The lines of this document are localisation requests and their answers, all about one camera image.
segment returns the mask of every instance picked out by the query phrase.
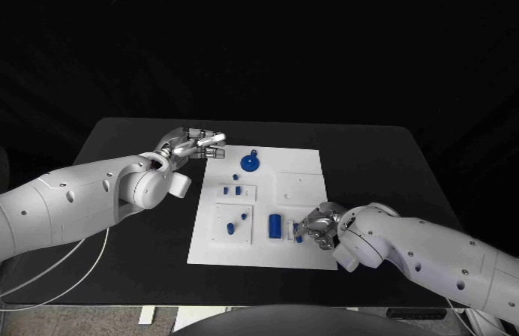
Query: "blue object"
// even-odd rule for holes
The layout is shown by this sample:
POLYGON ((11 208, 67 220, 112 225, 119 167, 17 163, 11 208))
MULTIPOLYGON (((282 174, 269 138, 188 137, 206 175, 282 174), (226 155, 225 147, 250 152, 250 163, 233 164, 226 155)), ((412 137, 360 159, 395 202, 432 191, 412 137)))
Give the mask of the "blue object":
POLYGON ((268 216, 268 238, 281 239, 281 215, 271 214, 268 216))
POLYGON ((240 159, 239 165, 240 168, 250 173, 252 171, 255 171, 259 167, 259 160, 256 158, 256 150, 250 151, 250 155, 243 156, 243 158, 240 159))
MULTIPOLYGON (((295 233, 295 231, 297 231, 297 226, 298 226, 299 224, 298 223, 294 223, 294 233, 295 233)), ((301 242, 302 242, 302 236, 297 236, 295 237, 295 242, 299 244, 301 242)))

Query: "cable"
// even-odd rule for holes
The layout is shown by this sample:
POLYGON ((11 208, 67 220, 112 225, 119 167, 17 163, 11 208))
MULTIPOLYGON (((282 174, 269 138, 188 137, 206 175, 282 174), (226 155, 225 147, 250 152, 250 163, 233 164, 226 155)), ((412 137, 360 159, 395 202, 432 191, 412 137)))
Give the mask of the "cable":
POLYGON ((472 309, 472 312, 491 324, 491 326, 497 329, 497 331, 504 335, 504 336, 511 336, 510 334, 507 334, 498 327, 497 325, 493 324, 493 322, 490 322, 490 320, 481 315, 481 313, 472 309))
POLYGON ((49 301, 44 301, 41 302, 40 304, 34 304, 33 306, 28 306, 28 307, 24 307, 24 308, 15 308, 15 309, 10 309, 10 310, 0 310, 0 312, 15 312, 15 311, 24 311, 24 310, 28 310, 31 308, 37 308, 39 306, 43 306, 46 305, 49 302, 52 302, 54 299, 59 299, 82 282, 82 280, 86 278, 86 276, 89 276, 89 273, 92 272, 93 268, 95 268, 95 265, 98 264, 99 262, 99 259, 101 259, 101 256, 102 256, 102 252, 105 250, 105 246, 106 246, 106 240, 108 240, 108 231, 109 231, 109 228, 105 229, 105 241, 102 243, 102 248, 101 248, 101 252, 99 252, 99 256, 96 257, 96 260, 95 260, 95 263, 92 264, 92 267, 89 268, 86 274, 83 274, 83 277, 79 279, 79 281, 72 285, 72 287, 65 291, 62 292, 56 297, 53 297, 49 301))
POLYGON ((85 241, 85 238, 79 241, 79 244, 70 249, 70 252, 65 255, 65 257, 28 281, 23 282, 17 287, 11 288, 4 293, 0 293, 0 297, 3 297, 4 295, 8 295, 15 290, 18 290, 21 287, 27 286, 33 281, 36 281, 67 259, 67 257, 73 254, 73 251, 77 249, 77 247, 80 246, 83 241, 85 241))
POLYGON ((447 299, 448 304, 451 305, 451 310, 454 311, 454 314, 457 315, 457 318, 460 319, 460 321, 461 321, 464 327, 467 328, 470 334, 471 334, 472 336, 477 336, 477 335, 474 334, 474 331, 470 329, 468 325, 465 324, 465 321, 461 319, 460 314, 458 314, 457 311, 454 310, 454 306, 452 306, 452 304, 451 304, 451 300, 449 300, 447 297, 445 297, 445 299, 447 299))

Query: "black table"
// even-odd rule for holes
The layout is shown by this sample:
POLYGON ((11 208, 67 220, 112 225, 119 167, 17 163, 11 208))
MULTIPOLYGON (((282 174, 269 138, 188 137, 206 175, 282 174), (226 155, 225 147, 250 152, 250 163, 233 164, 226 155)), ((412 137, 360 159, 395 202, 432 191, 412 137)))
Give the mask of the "black table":
MULTIPOLYGON (((349 207, 385 203, 402 216, 461 229, 412 135, 402 127, 105 118, 75 164, 152 151, 163 134, 178 126, 225 132, 232 145, 317 149, 328 200, 349 207)), ((204 168, 204 160, 190 160, 180 170, 191 178, 184 199, 168 195, 157 208, 112 227, 92 274, 56 304, 447 306, 444 298, 408 281, 389 262, 377 269, 360 265, 351 274, 343 269, 188 265, 204 168)), ((56 296, 89 269, 102 239, 103 232, 85 241, 40 280, 3 301, 33 304, 56 296)), ((4 290, 46 269, 72 246, 21 255, 4 290)))

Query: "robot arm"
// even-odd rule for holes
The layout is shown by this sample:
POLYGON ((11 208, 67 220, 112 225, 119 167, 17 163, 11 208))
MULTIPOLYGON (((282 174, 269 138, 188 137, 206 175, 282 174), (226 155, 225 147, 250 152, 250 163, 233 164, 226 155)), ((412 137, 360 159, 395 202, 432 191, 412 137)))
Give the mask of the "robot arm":
POLYGON ((519 261, 464 233, 400 217, 377 203, 344 211, 333 202, 324 202, 301 221, 297 235, 305 230, 310 237, 317 233, 320 245, 337 233, 333 257, 349 272, 359 263, 376 269, 387 260, 428 290, 519 323, 519 261))
POLYGON ((184 197, 188 177, 174 172, 188 158, 223 158, 225 135, 174 129, 154 152, 57 169, 0 195, 0 261, 66 244, 151 209, 167 195, 184 197))

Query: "black background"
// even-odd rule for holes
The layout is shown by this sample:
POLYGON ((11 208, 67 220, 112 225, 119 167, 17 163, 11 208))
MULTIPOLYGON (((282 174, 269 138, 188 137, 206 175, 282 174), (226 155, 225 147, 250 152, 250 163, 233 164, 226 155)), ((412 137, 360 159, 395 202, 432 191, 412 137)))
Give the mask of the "black background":
POLYGON ((464 229, 519 254, 517 3, 3 0, 10 188, 109 116, 399 125, 464 229))

